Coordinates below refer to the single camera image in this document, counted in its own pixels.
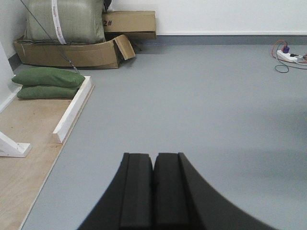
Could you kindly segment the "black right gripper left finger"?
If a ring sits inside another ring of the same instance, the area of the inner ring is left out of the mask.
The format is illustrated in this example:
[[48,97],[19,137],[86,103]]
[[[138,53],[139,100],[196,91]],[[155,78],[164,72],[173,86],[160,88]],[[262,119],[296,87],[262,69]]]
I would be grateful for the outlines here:
[[152,229],[152,175],[148,154],[124,153],[112,182],[78,228]]

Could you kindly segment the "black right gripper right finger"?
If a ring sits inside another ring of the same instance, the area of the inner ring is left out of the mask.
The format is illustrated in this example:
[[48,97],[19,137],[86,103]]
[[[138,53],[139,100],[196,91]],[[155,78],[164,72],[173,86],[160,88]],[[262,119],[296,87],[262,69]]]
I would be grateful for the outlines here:
[[153,172],[156,230],[272,229],[217,192],[184,153],[159,153]]

